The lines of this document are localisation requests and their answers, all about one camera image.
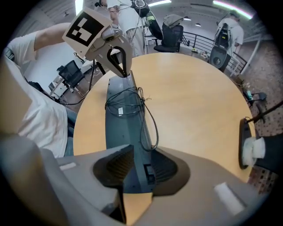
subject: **black office chair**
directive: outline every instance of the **black office chair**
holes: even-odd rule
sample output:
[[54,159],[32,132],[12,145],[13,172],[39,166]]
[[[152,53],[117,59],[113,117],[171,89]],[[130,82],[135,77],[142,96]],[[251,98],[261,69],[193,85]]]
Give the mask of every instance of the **black office chair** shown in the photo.
[[81,95],[76,85],[85,78],[85,75],[78,68],[76,62],[72,60],[64,67],[61,66],[57,70],[59,71],[59,75],[65,80],[65,83]]
[[183,41],[183,30],[184,28],[181,25],[169,28],[163,23],[163,40],[161,45],[155,46],[154,49],[162,53],[178,53],[180,51],[180,44]]
[[[244,97],[245,97],[245,99],[246,99],[246,101],[247,101],[247,104],[249,104],[249,107],[251,107],[251,106],[253,106],[253,103],[255,102],[255,101],[265,101],[266,100],[266,97],[267,97],[267,95],[266,95],[266,93],[264,93],[264,92],[259,92],[259,93],[252,93],[251,95],[252,95],[252,98],[250,97],[250,95],[249,95],[249,93],[248,93],[248,91],[245,89],[245,88],[242,88],[242,91],[243,91],[243,95],[244,95]],[[261,109],[261,106],[259,105],[259,104],[256,104],[256,107],[257,107],[257,109],[258,109],[258,111],[259,111],[259,114],[261,114],[261,113],[263,113],[263,110]],[[262,116],[262,118],[260,118],[260,119],[262,119],[262,121],[263,121],[263,123],[265,123],[265,118]]]

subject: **white t-shirt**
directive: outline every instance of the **white t-shirt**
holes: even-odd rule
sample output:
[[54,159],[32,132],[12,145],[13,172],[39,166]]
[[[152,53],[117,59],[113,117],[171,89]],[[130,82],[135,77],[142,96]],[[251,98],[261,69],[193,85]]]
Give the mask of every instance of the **white t-shirt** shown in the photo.
[[[11,75],[32,101],[18,134],[33,140],[40,148],[51,150],[56,158],[63,157],[68,137],[65,107],[29,85],[20,72],[20,67],[24,63],[36,59],[36,52],[34,51],[35,36],[36,32],[15,38],[8,44],[8,47],[15,55],[14,61],[6,56],[2,58]],[[21,97],[19,96],[16,97],[15,101],[20,100]]]
[[227,50],[227,53],[232,56],[233,52],[236,50],[235,43],[239,43],[240,45],[243,44],[243,38],[244,38],[244,31],[243,28],[238,24],[237,21],[231,19],[231,18],[224,18],[222,21],[218,24],[218,29],[220,32],[220,29],[222,28],[223,24],[227,23],[231,32],[231,47]]
[[118,11],[118,23],[123,32],[142,26],[142,19],[138,13],[131,8],[131,0],[107,0],[107,8],[117,6]]

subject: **wooden table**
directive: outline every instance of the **wooden table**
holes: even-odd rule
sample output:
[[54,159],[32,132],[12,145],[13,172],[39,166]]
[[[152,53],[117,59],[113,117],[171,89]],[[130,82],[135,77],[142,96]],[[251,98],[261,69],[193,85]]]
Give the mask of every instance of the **wooden table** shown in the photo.
[[[159,131],[159,146],[210,159],[247,182],[251,168],[238,165],[239,122],[252,117],[234,83],[212,65],[183,54],[154,53],[133,59],[136,85],[142,87],[146,105]],[[82,104],[74,131],[74,154],[106,149],[106,73]],[[152,143],[155,130],[148,114]],[[151,193],[124,194],[127,224],[132,224],[151,203]]]

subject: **black mount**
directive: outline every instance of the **black mount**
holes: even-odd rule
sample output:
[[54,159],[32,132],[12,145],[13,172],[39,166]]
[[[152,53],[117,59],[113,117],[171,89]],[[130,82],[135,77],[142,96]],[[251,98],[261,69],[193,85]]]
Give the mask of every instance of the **black mount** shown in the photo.
[[245,118],[240,120],[240,133],[239,133],[239,166],[241,169],[246,169],[248,166],[243,164],[242,154],[245,140],[251,137],[251,129]]

